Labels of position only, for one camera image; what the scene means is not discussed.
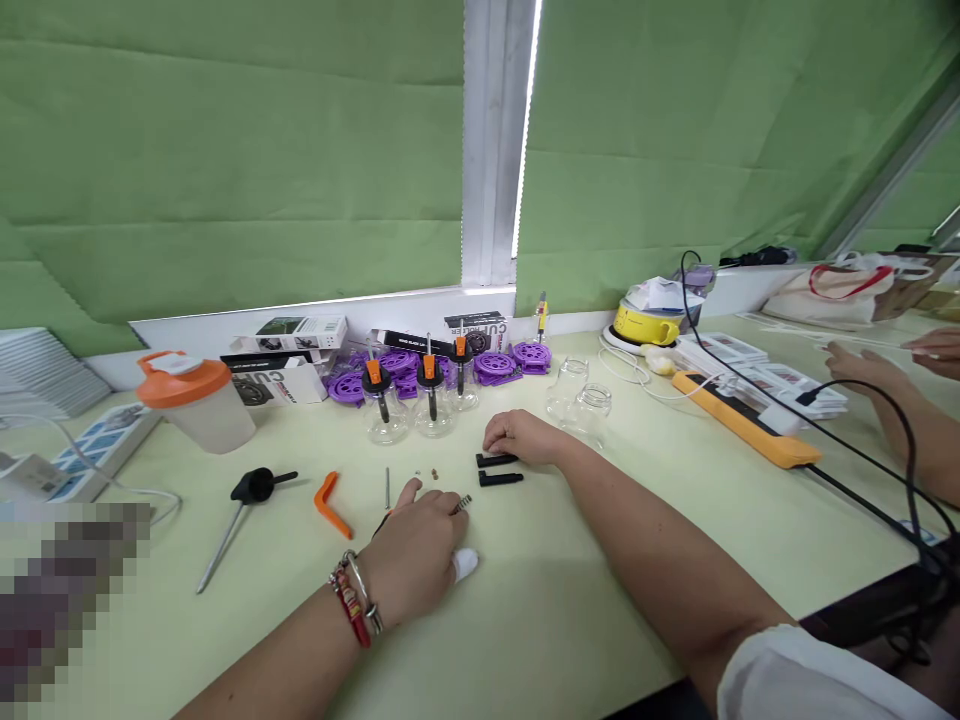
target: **white sleeve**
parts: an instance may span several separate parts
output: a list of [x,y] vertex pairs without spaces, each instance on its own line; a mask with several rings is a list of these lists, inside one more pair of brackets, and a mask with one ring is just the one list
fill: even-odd
[[720,720],[952,720],[911,687],[791,625],[747,638],[717,688]]

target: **white bandage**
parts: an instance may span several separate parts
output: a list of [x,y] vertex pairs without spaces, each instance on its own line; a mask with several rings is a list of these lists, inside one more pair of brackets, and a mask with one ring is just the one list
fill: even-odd
[[477,551],[471,548],[461,548],[453,554],[453,567],[457,571],[457,580],[460,582],[470,573],[477,569],[480,564],[480,556]]

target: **black cable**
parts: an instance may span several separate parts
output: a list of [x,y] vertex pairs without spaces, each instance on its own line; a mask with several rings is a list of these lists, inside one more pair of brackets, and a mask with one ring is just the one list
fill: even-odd
[[[771,395],[769,392],[767,392],[767,391],[764,390],[762,387],[760,387],[759,385],[757,385],[755,382],[753,382],[753,380],[751,380],[751,379],[748,378],[746,375],[744,375],[743,373],[741,373],[741,372],[740,372],[739,370],[737,370],[735,367],[733,367],[732,365],[730,365],[730,364],[727,363],[727,362],[724,362],[723,360],[721,360],[719,357],[717,357],[716,355],[714,355],[712,352],[710,352],[709,350],[707,350],[707,348],[705,348],[705,347],[703,346],[703,340],[700,339],[700,333],[697,331],[696,326],[693,324],[693,319],[692,319],[691,314],[690,314],[690,308],[689,308],[688,305],[687,305],[687,293],[686,293],[686,287],[687,287],[687,272],[686,272],[686,268],[684,267],[684,261],[686,260],[688,254],[693,255],[694,257],[696,257],[696,258],[697,258],[697,262],[703,262],[703,259],[700,257],[700,254],[699,254],[698,252],[696,252],[695,250],[685,250],[684,253],[683,253],[683,255],[682,255],[681,258],[680,258],[680,282],[681,282],[681,284],[683,285],[683,288],[684,288],[684,292],[682,293],[682,295],[683,295],[683,310],[684,310],[684,312],[686,313],[687,321],[690,323],[690,329],[693,330],[693,335],[694,335],[694,337],[697,339],[697,344],[700,346],[700,348],[701,348],[705,353],[707,353],[707,355],[709,355],[709,356],[712,357],[714,360],[716,360],[717,362],[719,362],[721,365],[723,365],[724,367],[726,367],[728,370],[730,370],[730,371],[731,371],[733,374],[735,374],[737,377],[741,378],[741,379],[744,380],[745,382],[747,382],[747,383],[749,383],[750,385],[752,385],[752,386],[753,386],[754,388],[756,388],[759,392],[761,392],[763,395],[765,395],[765,396],[767,396],[768,398],[770,398],[773,402],[775,402],[775,403],[776,403],[777,405],[779,405],[780,407],[786,408],[787,410],[789,410],[790,412],[792,412],[794,415],[796,415],[797,417],[799,417],[799,418],[800,418],[801,420],[803,420],[805,423],[807,423],[808,425],[810,425],[810,427],[812,427],[812,428],[820,431],[821,433],[823,433],[824,435],[826,435],[828,438],[830,438],[830,439],[833,440],[834,442],[838,443],[838,444],[841,445],[842,447],[845,447],[847,450],[849,450],[850,452],[852,452],[854,455],[857,455],[857,456],[863,458],[864,460],[866,460],[868,463],[870,463],[870,464],[873,465],[874,467],[882,470],[882,471],[885,472],[887,475],[889,475],[890,477],[892,477],[892,478],[894,478],[895,480],[897,480],[897,482],[900,482],[900,483],[902,483],[903,485],[907,485],[908,483],[907,483],[906,478],[904,478],[904,477],[902,477],[901,475],[899,475],[898,473],[894,472],[893,470],[891,470],[890,468],[888,468],[886,465],[884,465],[884,464],[881,463],[880,461],[878,461],[878,460],[872,458],[871,456],[867,455],[867,454],[866,454],[865,452],[863,452],[862,450],[854,447],[853,445],[851,445],[850,443],[848,443],[848,442],[847,442],[846,440],[844,440],[843,438],[841,438],[841,437],[835,435],[834,433],[830,432],[829,430],[827,430],[825,427],[823,427],[823,426],[820,425],[819,423],[817,423],[817,422],[815,422],[814,420],[806,417],[805,415],[802,415],[800,412],[798,412],[798,411],[796,410],[796,408],[791,407],[791,406],[788,405],[787,403],[783,402],[780,398],[778,398],[778,397],[776,397],[776,396],[774,396],[774,395]],[[956,526],[954,525],[954,523],[953,523],[953,521],[950,519],[950,517],[946,514],[946,512],[944,512],[943,508],[940,507],[940,505],[939,505],[935,500],[933,500],[933,499],[932,499],[930,496],[928,496],[926,493],[923,493],[923,492],[921,492],[921,491],[919,491],[919,490],[917,491],[917,494],[920,495],[920,497],[923,498],[923,500],[924,500],[927,504],[929,504],[930,507],[932,507],[932,508],[934,509],[934,511],[936,511],[937,515],[940,516],[940,519],[943,520],[943,523],[947,526],[947,529],[948,529],[948,531],[949,531],[949,533],[950,533],[950,540],[949,540],[949,543],[948,543],[948,546],[947,546],[947,547],[948,547],[948,551],[949,551],[949,553],[950,553],[951,560],[952,560],[953,562],[956,562],[956,561],[957,561],[957,555],[956,555],[956,554],[957,554],[957,528],[956,528]]]
[[[902,537],[907,537],[907,536],[909,536],[910,542],[917,547],[917,550],[918,550],[918,552],[919,552],[919,555],[920,555],[920,567],[921,567],[921,569],[926,570],[926,571],[932,571],[931,568],[926,567],[927,559],[932,556],[932,553],[930,552],[930,549],[927,547],[926,543],[924,543],[924,541],[923,541],[923,536],[922,536],[922,534],[921,534],[921,528],[920,528],[919,515],[918,515],[918,512],[917,512],[916,495],[917,495],[917,494],[921,494],[921,496],[924,498],[924,500],[926,500],[926,502],[928,502],[928,503],[937,511],[937,513],[940,515],[940,517],[945,521],[945,523],[946,523],[946,525],[947,525],[947,527],[948,527],[948,529],[949,529],[949,531],[950,531],[950,539],[949,539],[949,542],[948,542],[948,545],[947,545],[947,549],[948,549],[948,552],[949,552],[950,557],[951,557],[951,560],[952,560],[952,559],[953,559],[953,554],[954,554],[954,552],[955,552],[955,545],[956,545],[956,543],[955,543],[955,540],[956,540],[956,528],[954,527],[954,525],[953,525],[953,523],[950,521],[950,519],[947,517],[947,515],[946,515],[946,513],[943,511],[943,509],[942,509],[936,502],[934,502],[932,498],[929,498],[929,497],[927,497],[926,495],[920,493],[920,492],[918,491],[917,487],[916,487],[916,480],[915,480],[915,477],[914,477],[914,472],[915,472],[915,469],[916,469],[916,459],[917,459],[917,458],[916,458],[916,455],[917,455],[916,438],[914,437],[914,434],[913,434],[913,428],[910,426],[910,422],[909,422],[909,420],[907,419],[906,414],[903,412],[903,409],[899,406],[899,404],[898,404],[892,397],[890,397],[890,395],[889,395],[888,393],[886,393],[886,392],[885,392],[884,390],[882,390],[881,388],[878,388],[878,387],[875,386],[875,385],[871,385],[870,383],[861,382],[861,381],[859,381],[859,380],[832,381],[832,382],[826,383],[826,384],[824,384],[824,385],[821,385],[820,387],[814,388],[813,390],[810,390],[810,391],[808,391],[808,392],[806,392],[806,393],[802,393],[802,394],[797,398],[797,399],[798,399],[798,402],[800,401],[800,398],[803,398],[803,400],[804,400],[805,402],[801,402],[801,404],[809,405],[811,402],[813,402],[813,399],[816,397],[816,395],[817,395],[823,388],[828,387],[828,386],[830,386],[830,385],[835,385],[835,384],[838,384],[838,383],[841,383],[841,382],[847,382],[847,383],[849,383],[849,384],[862,385],[862,386],[868,387],[868,388],[870,388],[871,390],[877,392],[877,393],[878,393],[879,395],[881,395],[885,400],[887,400],[887,402],[890,403],[890,405],[893,407],[894,411],[896,412],[898,419],[900,420],[901,424],[903,425],[904,433],[905,433],[906,438],[907,438],[907,446],[908,446],[907,463],[906,463],[906,477],[901,477],[900,475],[898,475],[897,473],[895,473],[894,471],[890,470],[890,469],[887,468],[885,465],[883,465],[882,463],[880,463],[879,461],[877,461],[877,460],[875,460],[874,458],[870,457],[869,455],[867,455],[866,453],[862,452],[861,450],[855,448],[853,445],[850,445],[848,442],[844,441],[843,439],[841,439],[841,438],[839,438],[838,436],[834,435],[834,434],[831,433],[830,431],[826,430],[825,428],[823,428],[821,425],[819,425],[818,423],[814,422],[814,421],[811,420],[810,418],[805,417],[802,413],[800,413],[799,411],[797,411],[795,408],[791,407],[791,406],[788,405],[787,403],[781,401],[779,398],[775,397],[774,395],[770,394],[769,392],[767,392],[766,390],[764,390],[763,388],[761,388],[759,385],[757,385],[755,382],[753,382],[750,378],[746,377],[743,373],[741,373],[739,370],[737,370],[736,368],[734,368],[733,366],[731,366],[729,363],[725,362],[724,360],[722,360],[722,359],[720,359],[719,357],[717,357],[716,355],[714,355],[712,352],[710,352],[710,351],[704,346],[703,340],[700,338],[700,333],[698,332],[697,327],[696,327],[696,324],[695,324],[694,321],[693,321],[693,317],[692,317],[691,314],[690,314],[690,307],[689,307],[689,305],[687,304],[687,291],[686,291],[686,288],[687,288],[687,276],[686,276],[686,275],[687,275],[687,273],[686,273],[686,268],[685,268],[685,261],[686,261],[686,258],[687,258],[687,255],[688,255],[688,254],[691,254],[691,255],[693,255],[694,257],[696,257],[698,262],[703,262],[703,259],[700,257],[700,254],[697,253],[697,252],[694,251],[694,250],[686,250],[686,251],[683,253],[682,257],[680,258],[680,282],[681,282],[681,286],[682,286],[682,288],[681,288],[681,289],[682,289],[681,295],[682,295],[682,297],[683,297],[683,309],[684,309],[684,313],[686,314],[687,321],[688,321],[689,324],[690,324],[690,329],[693,331],[693,335],[694,335],[694,337],[696,338],[697,344],[700,346],[700,348],[701,348],[705,353],[707,353],[707,355],[709,355],[710,357],[712,357],[714,360],[716,360],[717,362],[719,362],[721,365],[723,365],[724,367],[726,367],[728,370],[730,370],[731,372],[733,372],[735,375],[737,375],[738,377],[740,377],[742,380],[744,380],[744,381],[746,381],[747,383],[749,383],[750,385],[752,385],[754,388],[756,388],[757,390],[759,390],[763,395],[765,395],[766,397],[770,398],[773,402],[777,403],[778,405],[780,405],[780,406],[783,407],[783,408],[786,408],[787,410],[789,410],[790,412],[792,412],[794,415],[796,415],[796,416],[799,417],[800,419],[802,419],[802,420],[804,420],[805,422],[807,422],[811,427],[816,428],[816,429],[819,430],[821,433],[823,433],[823,434],[827,435],[828,437],[830,437],[831,439],[833,439],[835,442],[839,443],[839,444],[842,445],[843,447],[847,448],[848,450],[852,451],[852,452],[855,453],[856,455],[858,455],[858,456],[862,457],[863,459],[867,460],[867,461],[870,462],[872,465],[880,468],[881,470],[883,470],[884,472],[886,472],[888,475],[891,475],[892,477],[896,478],[898,481],[900,481],[901,483],[903,483],[904,485],[906,485],[906,488],[907,488],[907,505],[908,505],[908,507],[909,507],[909,509],[910,509],[910,523],[911,523],[912,530],[913,530],[912,533],[910,533],[909,531],[907,531],[902,525],[900,525],[899,523],[897,523],[895,520],[893,520],[893,518],[891,518],[889,515],[887,515],[886,513],[884,513],[884,512],[883,512],[882,510],[880,510],[878,507],[876,507],[875,505],[873,505],[872,503],[870,503],[869,501],[867,501],[865,498],[861,497],[860,495],[854,493],[852,490],[850,490],[849,488],[847,488],[845,485],[843,485],[843,484],[840,483],[839,481],[837,481],[837,480],[835,480],[834,478],[832,478],[832,477],[830,477],[829,475],[827,475],[827,473],[823,472],[823,471],[820,470],[819,468],[816,468],[816,467],[814,467],[814,466],[812,466],[812,465],[806,466],[806,467],[808,467],[811,471],[813,471],[815,474],[817,474],[819,477],[822,477],[823,479],[828,480],[828,482],[830,482],[831,485],[833,485],[834,487],[836,487],[837,489],[839,489],[841,492],[843,492],[845,495],[847,495],[847,496],[850,497],[851,499],[854,499],[854,500],[855,500],[856,502],[858,502],[862,507],[866,508],[867,510],[869,510],[870,512],[872,512],[874,515],[876,515],[877,517],[879,517],[881,520],[883,520],[885,523],[887,523],[888,525],[890,525],[891,528],[893,528],[893,526],[896,526],[894,529],[895,529],[895,531],[897,532],[897,534],[901,535]],[[946,570],[946,573],[945,573],[945,574],[946,574],[946,576],[948,576],[948,577],[950,577],[951,579],[954,579],[954,580],[955,580],[955,578],[953,577],[952,568],[950,568],[949,565],[947,565],[947,570]],[[956,583],[954,582],[954,583],[951,584],[951,587],[948,588],[948,592],[947,592],[946,598],[945,598],[945,600],[946,600],[947,602],[950,602],[950,601],[952,600],[952,595],[953,595],[952,590],[954,589],[955,585],[956,585]],[[910,635],[910,637],[909,637],[909,646],[908,646],[907,650],[906,650],[905,652],[902,651],[900,648],[898,648],[896,645],[894,645],[893,642],[892,642],[892,640],[890,640],[890,638],[888,637],[888,640],[890,640],[890,642],[891,642],[891,646],[892,646],[895,650],[897,650],[897,652],[901,653],[902,656],[908,657],[909,659],[914,660],[915,662],[918,662],[918,663],[921,663],[921,664],[923,664],[924,661],[926,660],[926,658],[920,656],[918,653],[919,653],[920,642],[921,642],[921,630],[922,630],[923,620],[924,620],[924,617],[925,617],[925,614],[926,614],[926,610],[927,610],[927,607],[928,607],[928,606],[927,606],[927,599],[928,599],[927,587],[928,587],[928,586],[927,586],[926,584],[922,585],[922,586],[920,587],[919,592],[918,592],[918,595],[917,595],[917,610],[915,611],[915,613],[913,613],[913,615],[912,615],[912,617],[911,617],[910,633],[909,633],[909,635]]]

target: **light green tabletop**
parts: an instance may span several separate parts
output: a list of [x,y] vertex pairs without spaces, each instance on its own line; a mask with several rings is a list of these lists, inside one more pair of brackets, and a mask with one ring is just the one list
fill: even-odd
[[[736,317],[705,326],[828,379],[827,355],[810,340],[764,333]],[[899,343],[927,329],[927,321],[910,317],[872,336]],[[358,411],[331,401],[255,411],[256,436],[225,456],[205,454],[161,423],[120,479],[176,491],[184,507],[154,528],[148,552],[123,579],[109,612],[96,618],[83,649],[30,715],[171,716],[313,592],[347,547],[363,547],[383,517],[385,466],[394,500],[417,470],[425,489],[473,496],[466,544],[477,549],[481,564],[435,615],[400,629],[368,654],[341,692],[334,716],[600,718],[678,679],[679,668],[611,575],[557,473],[523,467],[526,480],[517,485],[477,484],[474,455],[486,422],[515,407],[544,415],[544,391],[568,353],[589,357],[591,381],[613,391],[611,460],[699,525],[795,617],[914,561],[911,546],[879,522],[809,474],[776,468],[692,401],[658,401],[616,379],[597,362],[595,334],[552,338],[550,345],[551,376],[484,388],[480,407],[462,415],[453,435],[442,440],[411,433],[396,447],[374,447]],[[908,368],[929,397],[960,411],[960,383],[909,365],[906,352],[885,354]],[[624,366],[618,370],[625,374]],[[656,378],[654,390],[669,394],[673,388]],[[828,427],[892,463],[869,404],[848,394],[851,411]],[[111,402],[123,401],[129,395]],[[84,428],[104,407],[70,426]],[[52,453],[61,445],[47,432],[5,431],[0,447]],[[894,517],[907,517],[902,486],[828,439],[811,431],[804,437],[824,451],[825,470]],[[231,516],[230,490],[259,466],[297,470],[302,480],[247,511],[210,586],[197,596],[197,582]],[[340,473],[331,504],[353,527],[352,542],[313,507],[331,470]],[[129,499],[115,489],[103,497]],[[923,506],[921,518],[929,530],[943,532]]]

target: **yellow container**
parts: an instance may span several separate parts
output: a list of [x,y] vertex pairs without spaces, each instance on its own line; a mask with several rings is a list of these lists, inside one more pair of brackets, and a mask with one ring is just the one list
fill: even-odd
[[683,314],[656,315],[638,310],[626,298],[620,301],[613,329],[620,337],[635,343],[669,345],[680,335]]

